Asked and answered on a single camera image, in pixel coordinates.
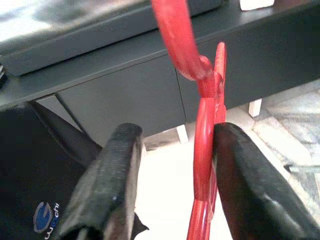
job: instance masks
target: blue logo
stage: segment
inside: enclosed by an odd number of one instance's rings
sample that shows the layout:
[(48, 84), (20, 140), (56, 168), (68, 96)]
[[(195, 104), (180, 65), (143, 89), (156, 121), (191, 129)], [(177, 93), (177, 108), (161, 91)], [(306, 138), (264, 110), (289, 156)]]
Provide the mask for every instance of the blue logo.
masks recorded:
[(49, 203), (40, 202), (33, 215), (34, 231), (40, 234), (46, 230), (52, 217), (53, 213)]

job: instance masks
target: gray cabinet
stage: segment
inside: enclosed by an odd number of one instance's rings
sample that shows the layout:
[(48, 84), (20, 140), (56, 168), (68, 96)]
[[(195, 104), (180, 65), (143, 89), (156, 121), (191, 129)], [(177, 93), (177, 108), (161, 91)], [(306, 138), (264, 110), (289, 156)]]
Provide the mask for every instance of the gray cabinet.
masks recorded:
[(104, 146), (121, 123), (144, 136), (184, 124), (177, 75), (167, 55), (57, 93), (64, 107), (94, 141)]
[[(210, 39), (198, 45), (211, 61), (220, 41), (227, 46), (225, 104), (228, 109), (316, 80), (320, 76), (320, 8)], [(178, 74), (187, 122), (196, 120), (195, 82)]]

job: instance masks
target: white floor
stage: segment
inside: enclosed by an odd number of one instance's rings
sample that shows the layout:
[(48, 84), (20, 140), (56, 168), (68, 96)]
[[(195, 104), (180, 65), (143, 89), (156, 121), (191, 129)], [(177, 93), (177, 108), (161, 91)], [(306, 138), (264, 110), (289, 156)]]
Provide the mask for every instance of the white floor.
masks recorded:
[[(180, 144), (176, 137), (169, 145), (145, 152), (135, 211), (150, 230), (140, 233), (135, 240), (187, 239), (194, 199), (194, 129), (194, 123), (187, 126), (188, 143)], [(232, 240), (219, 198), (210, 239)]]

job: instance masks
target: tiled floor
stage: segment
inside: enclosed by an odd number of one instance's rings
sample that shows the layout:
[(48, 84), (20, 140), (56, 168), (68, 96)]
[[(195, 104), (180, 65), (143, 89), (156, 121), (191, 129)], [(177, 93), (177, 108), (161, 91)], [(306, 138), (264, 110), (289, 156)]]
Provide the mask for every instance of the tiled floor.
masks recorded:
[[(267, 97), (255, 118), (247, 112), (248, 105), (230, 109), (226, 120), (251, 137), (320, 224), (320, 173), (290, 174), (284, 169), (286, 164), (320, 165), (320, 80)], [(150, 230), (137, 240), (186, 239), (193, 203), (195, 123), (186, 128), (185, 144), (174, 129), (145, 139), (136, 212)], [(232, 239), (219, 198), (210, 239)]]

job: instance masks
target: red plastic clip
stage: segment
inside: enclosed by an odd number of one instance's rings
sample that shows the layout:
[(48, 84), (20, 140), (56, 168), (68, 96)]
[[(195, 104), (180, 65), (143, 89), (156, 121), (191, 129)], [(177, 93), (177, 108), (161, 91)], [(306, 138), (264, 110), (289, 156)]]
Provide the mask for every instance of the red plastic clip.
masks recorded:
[(217, 197), (214, 125), (226, 118), (226, 45), (218, 44), (213, 67), (198, 53), (186, 0), (152, 0), (152, 7), (174, 66), (187, 79), (196, 81), (201, 96), (194, 142), (194, 202), (187, 239), (209, 240)]

